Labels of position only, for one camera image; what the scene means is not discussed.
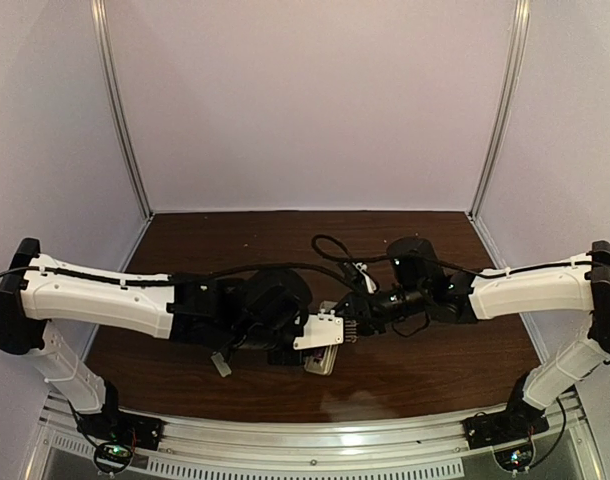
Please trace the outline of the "purple AAA battery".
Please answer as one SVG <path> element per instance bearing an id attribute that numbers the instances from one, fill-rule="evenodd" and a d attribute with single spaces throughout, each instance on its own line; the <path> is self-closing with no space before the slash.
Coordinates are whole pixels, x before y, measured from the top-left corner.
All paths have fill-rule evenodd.
<path id="1" fill-rule="evenodd" d="M 324 349 L 317 349 L 312 354 L 312 360 L 315 363 L 321 363 L 322 360 L 324 359 L 324 355 L 325 355 L 325 350 Z"/>

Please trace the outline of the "grey battery cover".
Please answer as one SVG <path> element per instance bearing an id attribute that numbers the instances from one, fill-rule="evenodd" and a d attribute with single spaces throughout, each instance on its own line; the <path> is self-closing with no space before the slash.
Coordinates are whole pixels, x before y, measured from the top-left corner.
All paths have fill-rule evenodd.
<path id="1" fill-rule="evenodd" d="M 232 374 L 232 369 L 221 352 L 215 352 L 210 357 L 211 362 L 216 368 L 221 378 L 227 378 Z"/>

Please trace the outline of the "white remote control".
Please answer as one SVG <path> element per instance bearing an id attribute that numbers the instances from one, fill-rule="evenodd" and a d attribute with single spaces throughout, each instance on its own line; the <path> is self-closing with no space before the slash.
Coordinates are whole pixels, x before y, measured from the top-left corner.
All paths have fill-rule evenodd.
<path id="1" fill-rule="evenodd" d="M 344 341 L 343 319 L 336 316 L 336 304 L 324 301 L 319 311 L 310 314 L 303 336 L 294 345 L 308 351 L 304 362 L 307 373 L 329 376 L 334 368 L 339 346 Z"/>

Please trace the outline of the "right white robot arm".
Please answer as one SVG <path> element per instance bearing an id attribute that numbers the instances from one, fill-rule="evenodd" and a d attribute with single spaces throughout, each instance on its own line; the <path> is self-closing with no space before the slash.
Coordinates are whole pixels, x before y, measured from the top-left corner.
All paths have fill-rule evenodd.
<path id="1" fill-rule="evenodd" d="M 335 311 L 361 336 L 424 314 L 427 321 L 472 324 L 510 314 L 572 310 L 589 323 L 551 359 L 523 375 L 505 409 L 510 418 L 540 417 L 557 397 L 610 361 L 610 243 L 564 260 L 504 270 L 469 270 L 437 258 L 422 238 L 402 238 L 376 259 L 389 262 L 391 290 L 355 288 Z"/>

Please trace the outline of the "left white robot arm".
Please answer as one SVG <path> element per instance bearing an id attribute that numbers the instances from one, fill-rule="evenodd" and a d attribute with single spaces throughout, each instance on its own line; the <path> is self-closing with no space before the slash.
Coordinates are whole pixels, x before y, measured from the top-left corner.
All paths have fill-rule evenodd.
<path id="1" fill-rule="evenodd" d="M 262 267 L 248 279 L 135 275 L 62 263 L 24 239 L 0 273 L 0 350 L 30 358 L 75 412 L 114 419 L 116 388 L 94 374 L 55 319 L 115 327 L 211 350 L 219 374 L 239 349 L 300 359 L 312 293 L 291 268 Z"/>

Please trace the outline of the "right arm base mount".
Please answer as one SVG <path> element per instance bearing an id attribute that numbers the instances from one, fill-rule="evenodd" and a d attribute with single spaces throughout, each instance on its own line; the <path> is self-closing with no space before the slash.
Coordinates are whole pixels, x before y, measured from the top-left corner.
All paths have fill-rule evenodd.
<path id="1" fill-rule="evenodd" d="M 534 436 L 549 429 L 543 416 L 526 419 L 512 416 L 508 410 L 479 412 L 464 419 L 462 425 L 469 449 L 490 447 L 497 466 L 511 474 L 531 468 L 536 458 Z"/>

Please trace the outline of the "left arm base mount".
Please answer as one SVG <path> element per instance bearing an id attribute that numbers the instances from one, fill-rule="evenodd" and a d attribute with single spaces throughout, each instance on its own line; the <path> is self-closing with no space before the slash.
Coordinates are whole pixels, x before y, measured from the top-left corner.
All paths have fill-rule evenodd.
<path id="1" fill-rule="evenodd" d="M 103 414 L 72 412 L 77 431 L 92 447 L 92 462 L 101 475 L 124 472 L 137 449 L 156 451 L 164 422 L 159 418 L 118 411 L 114 419 Z"/>

